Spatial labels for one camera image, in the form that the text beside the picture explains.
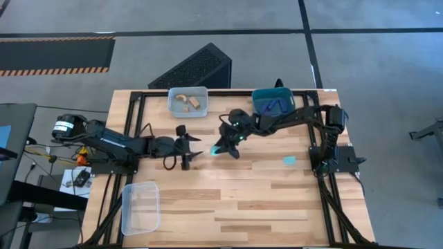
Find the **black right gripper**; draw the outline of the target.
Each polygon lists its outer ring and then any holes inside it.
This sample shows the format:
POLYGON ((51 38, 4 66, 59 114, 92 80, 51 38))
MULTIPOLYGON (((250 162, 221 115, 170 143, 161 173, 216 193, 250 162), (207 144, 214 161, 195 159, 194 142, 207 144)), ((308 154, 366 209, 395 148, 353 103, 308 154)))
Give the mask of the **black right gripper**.
POLYGON ((233 109, 229 114, 219 115, 220 139, 214 144, 219 146, 217 154, 228 153, 234 159, 239 158, 237 146, 241 140, 246 140, 251 134, 262 135, 257 127, 256 117, 250 116, 242 109, 233 109))

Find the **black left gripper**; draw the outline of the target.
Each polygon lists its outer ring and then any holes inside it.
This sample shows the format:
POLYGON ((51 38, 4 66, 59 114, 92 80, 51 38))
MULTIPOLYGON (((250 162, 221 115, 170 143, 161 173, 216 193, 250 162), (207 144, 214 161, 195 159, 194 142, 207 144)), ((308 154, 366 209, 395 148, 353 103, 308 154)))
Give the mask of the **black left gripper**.
POLYGON ((203 153, 203 151, 190 153, 190 142, 201 141, 201 139, 188 134, 185 125, 179 125, 175 130, 178 136, 176 139, 167 136, 155 138, 150 154, 154 158, 162 158, 163 167, 166 170, 173 170, 177 164, 177 158, 181 157, 181 169, 189 170, 190 161, 203 153))

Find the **light grey plastic bin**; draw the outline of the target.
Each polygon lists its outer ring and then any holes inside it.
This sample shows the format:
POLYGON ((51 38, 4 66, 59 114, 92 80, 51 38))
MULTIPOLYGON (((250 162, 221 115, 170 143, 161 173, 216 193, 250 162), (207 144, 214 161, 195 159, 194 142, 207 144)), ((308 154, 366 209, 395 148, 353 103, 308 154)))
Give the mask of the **light grey plastic bin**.
POLYGON ((208 89, 204 86, 174 87, 168 91, 168 110, 175 118, 204 118, 208 114, 208 89), (200 102, 200 108, 194 109, 189 102, 176 100, 175 95, 184 94, 188 98, 195 96, 200 102), (188 113, 182 109, 189 108, 188 113))

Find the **teal plastic bin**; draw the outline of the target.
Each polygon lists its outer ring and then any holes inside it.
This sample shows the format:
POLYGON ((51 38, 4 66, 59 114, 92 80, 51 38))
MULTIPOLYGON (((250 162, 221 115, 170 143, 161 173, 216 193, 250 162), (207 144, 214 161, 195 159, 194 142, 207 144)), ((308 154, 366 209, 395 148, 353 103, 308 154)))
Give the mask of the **teal plastic bin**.
POLYGON ((291 92, 290 89, 285 87, 278 87, 272 89, 257 89, 252 92, 251 97, 253 101, 253 112, 257 114, 261 114, 260 109, 262 108, 263 104, 270 102, 271 100, 276 98, 283 98, 286 101, 287 112, 282 113, 279 108, 265 113, 266 116, 286 115, 295 110, 293 93, 291 92))

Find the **black computer case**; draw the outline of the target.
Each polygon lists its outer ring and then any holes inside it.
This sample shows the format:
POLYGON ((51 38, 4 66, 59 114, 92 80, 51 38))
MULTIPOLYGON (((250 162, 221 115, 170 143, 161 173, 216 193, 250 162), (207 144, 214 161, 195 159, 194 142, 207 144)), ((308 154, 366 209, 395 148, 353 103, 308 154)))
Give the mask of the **black computer case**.
POLYGON ((207 89, 230 89, 232 59, 213 43, 209 43, 171 68, 148 89, 204 86, 207 89))

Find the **clear plastic container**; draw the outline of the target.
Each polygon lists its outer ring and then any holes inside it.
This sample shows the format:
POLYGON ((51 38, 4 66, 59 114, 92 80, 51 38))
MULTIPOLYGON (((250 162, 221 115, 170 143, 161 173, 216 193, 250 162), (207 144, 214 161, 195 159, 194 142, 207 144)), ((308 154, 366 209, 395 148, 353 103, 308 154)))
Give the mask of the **clear plastic container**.
POLYGON ((121 232, 125 236, 153 232, 160 227, 160 194, 155 182, 132 183, 122 191, 121 232))

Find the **small black controller box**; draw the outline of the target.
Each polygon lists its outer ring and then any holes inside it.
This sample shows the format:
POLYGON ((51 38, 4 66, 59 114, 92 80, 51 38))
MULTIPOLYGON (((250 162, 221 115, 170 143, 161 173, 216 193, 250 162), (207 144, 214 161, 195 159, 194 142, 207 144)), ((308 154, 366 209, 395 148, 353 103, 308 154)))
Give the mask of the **small black controller box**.
POLYGON ((73 180, 74 187, 84 187, 86 182, 91 178, 91 173, 86 169, 82 169, 80 173, 73 180))

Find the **white paper sheet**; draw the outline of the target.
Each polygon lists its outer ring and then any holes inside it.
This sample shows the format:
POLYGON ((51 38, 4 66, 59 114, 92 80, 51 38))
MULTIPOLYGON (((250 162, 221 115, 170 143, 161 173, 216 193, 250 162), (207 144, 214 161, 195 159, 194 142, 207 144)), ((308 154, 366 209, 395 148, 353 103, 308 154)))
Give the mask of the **white paper sheet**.
POLYGON ((61 180, 60 192, 88 198, 93 183, 93 178, 91 176, 83 187, 73 186, 73 180, 75 180, 83 170, 88 173, 91 172, 91 168, 86 166, 76 167, 75 169, 66 169, 61 180))

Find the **black hazard striped floor mat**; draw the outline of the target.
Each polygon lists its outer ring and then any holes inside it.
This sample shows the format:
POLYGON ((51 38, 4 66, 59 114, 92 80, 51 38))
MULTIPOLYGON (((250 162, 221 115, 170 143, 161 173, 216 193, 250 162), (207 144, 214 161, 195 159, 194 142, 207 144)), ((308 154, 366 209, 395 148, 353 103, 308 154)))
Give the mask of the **black hazard striped floor mat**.
POLYGON ((0 39, 0 77, 106 73, 115 37, 0 39))

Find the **black side desk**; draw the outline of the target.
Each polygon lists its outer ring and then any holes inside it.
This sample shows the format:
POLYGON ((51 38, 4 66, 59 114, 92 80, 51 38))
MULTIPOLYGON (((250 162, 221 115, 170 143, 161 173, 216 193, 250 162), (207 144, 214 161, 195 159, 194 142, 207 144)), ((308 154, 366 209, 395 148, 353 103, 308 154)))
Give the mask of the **black side desk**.
POLYGON ((7 202, 23 201, 22 195, 32 187, 16 181, 15 176, 24 153, 26 141, 34 121, 36 104, 0 104, 0 140, 9 129, 5 148, 15 152, 17 157, 0 163, 0 206, 7 202))

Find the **black aluminium table frame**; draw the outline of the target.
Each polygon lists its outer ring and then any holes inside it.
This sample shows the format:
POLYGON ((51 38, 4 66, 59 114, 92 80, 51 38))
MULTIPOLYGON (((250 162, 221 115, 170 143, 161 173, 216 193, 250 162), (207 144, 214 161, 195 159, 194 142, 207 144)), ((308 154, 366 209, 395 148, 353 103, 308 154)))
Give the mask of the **black aluminium table frame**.
MULTIPOLYGON (((204 118, 175 118, 168 110, 168 91, 119 90, 113 95, 106 126, 129 137, 154 135, 176 139, 176 128, 201 141, 190 151, 202 154, 181 169, 163 159, 141 158, 135 174, 95 175, 82 222, 79 246, 89 248, 319 248, 375 249, 361 185, 354 174, 317 176, 309 149, 325 137, 302 124, 270 136, 250 135, 238 144, 239 158, 210 155, 220 139, 219 115, 242 109, 253 112, 252 90, 211 89, 204 118), (295 156, 295 165, 285 165, 295 156), (160 227, 144 234, 121 232, 122 191, 132 183, 156 183, 160 227)), ((296 109, 339 106, 336 91, 295 90, 296 109)))

